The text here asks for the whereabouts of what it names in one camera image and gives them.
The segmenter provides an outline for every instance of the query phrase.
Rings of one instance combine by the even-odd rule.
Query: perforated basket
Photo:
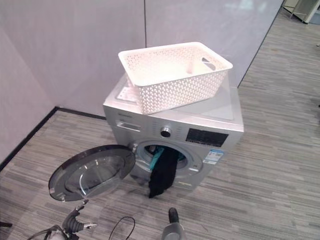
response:
[[[215,96],[233,65],[200,42],[119,53],[143,114]]]

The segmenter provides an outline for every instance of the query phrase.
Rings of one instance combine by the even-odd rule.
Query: wire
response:
[[[129,237],[131,236],[132,232],[133,232],[134,229],[135,229],[136,220],[135,220],[132,216],[124,216],[124,217],[122,217],[122,218],[116,223],[116,225],[113,227],[113,229],[112,229],[112,231],[111,231],[111,233],[110,233],[110,236],[109,236],[108,240],[111,240],[112,234],[114,233],[114,231],[115,231],[116,227],[118,226],[118,224],[119,224],[123,219],[132,219],[132,220],[133,220],[132,230],[131,230],[131,232],[129,233],[129,235],[125,238],[125,240],[129,239]]]
[[[61,233],[63,234],[63,237],[64,239],[67,240],[67,236],[64,234],[63,230],[61,229],[61,227],[59,227],[58,225],[54,225],[46,230],[42,230],[36,234],[33,234],[31,237],[29,237],[27,240],[31,240],[31,239],[34,239],[40,235],[43,235],[45,234],[45,237],[44,237],[44,240],[46,240],[48,237],[49,237],[49,234],[52,232],[52,231],[56,231],[56,230],[59,230],[61,231]]]

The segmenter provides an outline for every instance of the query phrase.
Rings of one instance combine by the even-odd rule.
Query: laundry basket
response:
[[[212,98],[233,65],[200,42],[119,53],[143,114]]]

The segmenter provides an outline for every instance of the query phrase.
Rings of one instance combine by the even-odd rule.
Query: silver washing machine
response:
[[[143,115],[124,75],[103,108],[118,145],[86,150],[59,166],[49,180],[54,199],[95,197],[115,189],[128,174],[148,182],[156,146],[181,153],[173,186],[193,190],[244,132],[238,89],[228,79],[213,98]]]
[[[184,156],[173,185],[189,190],[200,184],[244,132],[238,89],[230,87],[228,79],[213,98],[143,115],[123,76],[103,107],[117,143],[135,155],[131,176],[149,181],[153,156],[148,148],[166,146]]]

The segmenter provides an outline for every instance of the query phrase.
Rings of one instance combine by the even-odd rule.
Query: washing machine door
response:
[[[59,166],[49,180],[49,192],[58,201],[94,198],[114,190],[135,165],[135,155],[122,145],[104,145],[83,151]]]

